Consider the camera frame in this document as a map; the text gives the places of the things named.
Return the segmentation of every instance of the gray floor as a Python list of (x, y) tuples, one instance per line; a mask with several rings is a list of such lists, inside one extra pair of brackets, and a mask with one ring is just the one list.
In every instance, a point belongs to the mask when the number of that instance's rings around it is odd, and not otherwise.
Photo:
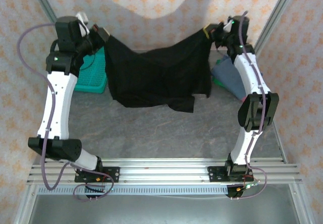
[[(210, 64), (219, 58), (210, 56)], [(239, 133), (241, 103), (225, 89), (213, 85), (210, 98), (197, 95), (194, 113), (168, 106), (125, 108), (103, 94), (74, 92), (70, 138), (79, 138), (85, 150), (100, 157), (213, 157), (225, 159)], [(274, 128), (259, 138), (252, 157), (280, 157)]]
[[(259, 188), (251, 188), (246, 195)], [(299, 220), (288, 185), (268, 185), (260, 196), (239, 201), (221, 195), (203, 199), (110, 195), (83, 203), (70, 195), (40, 195), (29, 223), (297, 224)]]

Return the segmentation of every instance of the wall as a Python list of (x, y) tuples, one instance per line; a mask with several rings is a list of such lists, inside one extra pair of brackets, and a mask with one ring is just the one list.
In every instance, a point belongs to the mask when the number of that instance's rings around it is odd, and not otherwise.
[(132, 49), (172, 45), (208, 23), (249, 10), (255, 43), (278, 0), (49, 0), (57, 16), (85, 11)]
[[(12, 223), (35, 154), (27, 140), (39, 128), (45, 83), (22, 67), (16, 43), (27, 28), (48, 23), (37, 0), (0, 0), (0, 223)], [(45, 69), (45, 57), (54, 30), (43, 29), (26, 36), (23, 56), (33, 68)]]
[(290, 162), (301, 164), (323, 223), (323, 2), (292, 0), (258, 58), (280, 95), (276, 120)]

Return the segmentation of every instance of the plastic basket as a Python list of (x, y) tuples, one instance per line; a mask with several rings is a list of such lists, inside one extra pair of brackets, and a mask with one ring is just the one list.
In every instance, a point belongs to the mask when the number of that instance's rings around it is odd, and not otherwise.
[(100, 49), (95, 56), (85, 56), (80, 69), (75, 91), (103, 93), (107, 77), (105, 74), (104, 49)]

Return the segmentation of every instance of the purple cable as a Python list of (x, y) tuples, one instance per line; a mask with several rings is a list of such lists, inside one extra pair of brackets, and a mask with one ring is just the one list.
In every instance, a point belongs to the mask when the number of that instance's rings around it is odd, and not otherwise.
[[(261, 79), (260, 79), (260, 76), (258, 74), (258, 71), (256, 69), (256, 67), (252, 64), (252, 61), (251, 59), (249, 58), (248, 54), (247, 54), (247, 51), (246, 51), (246, 48), (244, 46), (244, 43), (243, 43), (243, 39), (242, 39), (242, 23), (244, 21), (244, 18), (246, 16), (246, 14), (248, 13), (248, 11), (245, 11), (242, 16), (241, 16), (241, 19), (240, 19), (240, 23), (239, 23), (239, 41), (240, 41), (240, 44), (242, 45), (242, 50), (243, 50), (243, 53), (245, 55), (245, 57), (247, 58), (249, 64), (251, 65), (255, 75), (256, 75), (256, 78), (257, 78), (257, 81), (258, 81), (258, 85), (259, 85), (259, 88), (261, 90), (261, 93), (262, 93), (262, 111), (261, 111), (261, 119), (260, 119), (260, 125), (259, 125), (259, 131), (257, 133), (257, 135), (259, 135), (261, 132), (262, 132), (262, 128), (263, 128), (263, 122), (264, 122), (264, 117), (265, 117), (265, 110), (266, 110), (266, 94), (264, 93), (264, 89), (263, 87), (261, 86)], [(249, 155), (249, 151), (251, 149), (251, 146), (253, 144), (253, 141), (254, 141), (254, 136), (252, 136), (251, 140), (250, 140), (250, 143), (248, 145), (248, 148), (247, 148), (247, 151), (246, 151), (246, 155), (245, 155), (245, 161), (246, 161), (246, 165), (249, 169), (251, 170), (259, 170), (263, 173), (264, 175), (264, 184), (263, 184), (263, 187), (262, 189), (257, 192), (256, 194), (253, 194), (253, 195), (250, 195), (250, 196), (245, 196), (245, 197), (240, 197), (240, 198), (233, 198), (233, 199), (248, 199), (248, 198), (251, 198), (251, 197), (255, 197), (257, 195), (259, 195), (267, 186), (267, 174), (264, 170), (262, 170), (261, 168), (259, 167), (251, 167), (250, 164), (248, 163), (248, 155)]]
[[(55, 111), (55, 105), (56, 105), (56, 96), (55, 96), (55, 90), (51, 84), (51, 82), (49, 81), (49, 79), (43, 75), (42, 73), (38, 72), (37, 70), (33, 69), (32, 67), (30, 67), (24, 60), (24, 58), (22, 57), (21, 55), (21, 50), (20, 50), (20, 45), (21, 45), (21, 41), (22, 39), (29, 33), (31, 32), (32, 30), (34, 29), (38, 29), (38, 28), (41, 28), (41, 27), (45, 27), (45, 26), (54, 26), (55, 24), (53, 23), (47, 23), (47, 24), (41, 24), (41, 25), (37, 25), (37, 26), (33, 26), (29, 29), (27, 29), (25, 32), (23, 32), (21, 34), (21, 36), (19, 37), (18, 39), (18, 42), (17, 42), (17, 54), (18, 54), (18, 57), (20, 59), (20, 61), (22, 62), (22, 64), (29, 70), (31, 71), (33, 74), (36, 74), (38, 75), (39, 77), (41, 77), (43, 80), (46, 81), (50, 91), (51, 91), (51, 100), (52, 100), (52, 104), (51, 104), (51, 109), (50, 109), (50, 114), (49, 114), (49, 118), (48, 118), (48, 122), (47, 122), (47, 126), (46, 126), (46, 132), (45, 132), (45, 136), (44, 136), (44, 142), (43, 142), (43, 147), (42, 147), (42, 152), (41, 152), (41, 160), (40, 160), (40, 165), (41, 165), (41, 175), (42, 175), (42, 179), (44, 181), (44, 184), (46, 186), (46, 188), (48, 190), (54, 190), (57, 185), (59, 184), (61, 178), (62, 178), (62, 175), (63, 175), (63, 171), (64, 169), (67, 167), (67, 165), (71, 164), (71, 166), (79, 169), (80, 167), (70, 163), (70, 162), (67, 162), (66, 164), (64, 164), (64, 166), (62, 167), (61, 171), (60, 171), (60, 174), (58, 176), (58, 179), (56, 181), (56, 183), (54, 184), (53, 187), (49, 186), (48, 184), (48, 180), (46, 178), (46, 172), (45, 172), (45, 154), (46, 154), (46, 148), (47, 148), (47, 140), (48, 140), (48, 135), (49, 135), (49, 130), (50, 130), (50, 125), (51, 125), (51, 122), (52, 122), (52, 119), (53, 119), (53, 115), (54, 115), (54, 111)], [(96, 171), (92, 171), (92, 170), (87, 170), (87, 169), (81, 169), (83, 171), (86, 171), (86, 172), (89, 172), (89, 173), (93, 173), (93, 174), (97, 174), (97, 175), (103, 175), (103, 176), (106, 176), (108, 177), (109, 179), (111, 179), (111, 182), (112, 182), (112, 186), (110, 187), (110, 189), (105, 192), (103, 195), (101, 195), (100, 197), (98, 197), (97, 199), (100, 199), (104, 196), (106, 196), (113, 188), (114, 186), (114, 180), (113, 178), (110, 176), (110, 175), (107, 175), (105, 173), (100, 173), (100, 172), (96, 172)], [(82, 184), (82, 185), (78, 185), (75, 187), (74, 191), (73, 191), (73, 196), (75, 197), (75, 191), (76, 189), (79, 187), (79, 186), (93, 186), (93, 187), (97, 187), (97, 185), (91, 185), (91, 184)]]

